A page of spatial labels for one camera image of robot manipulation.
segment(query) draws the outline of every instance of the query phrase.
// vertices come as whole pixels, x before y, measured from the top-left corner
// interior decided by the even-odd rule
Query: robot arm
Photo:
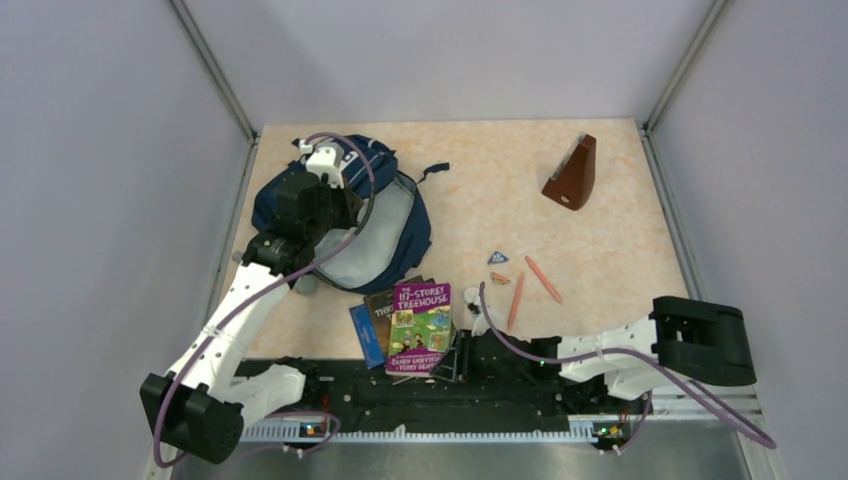
[[[357,226],[363,202],[338,171],[343,168],[335,161],[338,151],[319,146],[309,153],[306,169],[280,182],[268,227],[250,240],[233,284],[197,339],[165,376],[151,373],[141,386],[154,431],[177,372],[185,371],[167,406],[162,441],[212,463],[229,457],[244,428],[300,400],[306,379],[297,369],[273,365],[236,384],[236,368],[271,310],[288,294],[293,282],[280,283],[284,276],[311,264],[315,246],[331,229]],[[264,294],[232,316],[259,292]],[[208,346],[193,361],[204,342]]]
[[[478,288],[464,293],[474,332],[488,328]],[[492,311],[487,302],[487,311]],[[582,383],[604,376],[608,393],[635,400],[669,379],[633,351],[686,382],[743,386],[756,382],[748,336],[738,309],[677,297],[654,299],[654,311],[621,328],[598,335],[563,337],[558,348],[560,376]],[[576,361],[569,359],[581,357]]]

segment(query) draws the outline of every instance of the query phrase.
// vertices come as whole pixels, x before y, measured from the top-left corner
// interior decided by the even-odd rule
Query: table surface
[[[466,287],[486,280],[489,304],[506,317],[521,272],[527,278],[513,334],[525,339],[617,328],[650,312],[654,297],[686,296],[632,119],[266,126],[234,251],[244,251],[256,234],[250,224],[256,192],[297,158],[291,140],[318,131],[377,138],[397,150],[401,170],[413,178],[429,165],[450,162],[450,171],[420,185],[433,244],[409,276],[450,282],[459,326],[467,320],[461,313]],[[574,212],[540,191],[580,132],[597,138],[596,179],[588,203]],[[509,262],[487,265],[495,250]],[[562,305],[530,271],[525,255],[560,292]],[[231,262],[225,290],[235,269]],[[493,285],[492,271],[512,283]],[[247,355],[362,358],[348,312],[361,303],[361,295],[324,284],[311,296],[291,293]]]

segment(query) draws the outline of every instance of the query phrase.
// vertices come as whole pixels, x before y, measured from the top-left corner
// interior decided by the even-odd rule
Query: gray wall
[[[190,0],[256,125],[646,118],[710,0]]]
[[[844,477],[848,3],[736,2],[657,134],[711,297],[738,305],[795,479]]]
[[[246,143],[165,2],[0,17],[0,478],[138,478]]]

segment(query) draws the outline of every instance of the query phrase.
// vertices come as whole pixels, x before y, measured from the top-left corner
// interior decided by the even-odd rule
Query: orange pencil
[[[545,289],[548,291],[548,293],[550,293],[551,296],[554,297],[554,300],[556,300],[557,303],[562,305],[562,296],[560,296],[559,292],[556,291],[556,288],[551,285],[551,282],[549,282],[548,279],[545,278],[545,274],[542,273],[541,270],[539,270],[539,266],[536,265],[536,262],[534,262],[533,259],[528,256],[525,256],[524,260],[527,260],[527,265],[530,265],[530,270],[533,270],[533,273],[535,273],[536,276],[539,277],[539,281],[542,282],[542,285],[545,286]]]
[[[506,322],[507,331],[512,331],[512,326],[515,325],[515,315],[518,313],[518,302],[521,301],[521,290],[524,289],[524,272],[518,276],[518,281],[515,283],[515,293],[512,294],[512,307],[509,309],[509,321]]]

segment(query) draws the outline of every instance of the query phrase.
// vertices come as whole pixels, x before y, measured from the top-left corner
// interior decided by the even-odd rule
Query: book cover
[[[351,308],[350,318],[353,320],[356,336],[359,337],[359,345],[365,355],[365,366],[374,368],[386,363],[386,357],[383,356],[383,350],[380,348],[374,327],[371,324],[371,318],[368,315],[368,308],[365,305],[357,305]]]
[[[450,348],[451,290],[448,283],[395,287],[386,373],[427,376]]]
[[[433,279],[424,280],[421,275],[418,275],[409,280],[404,280],[402,283],[433,283]],[[380,351],[386,354],[389,352],[392,312],[395,309],[395,287],[366,295],[363,301],[365,302],[365,306],[368,307],[368,313],[371,315],[371,330],[373,335],[380,344]]]

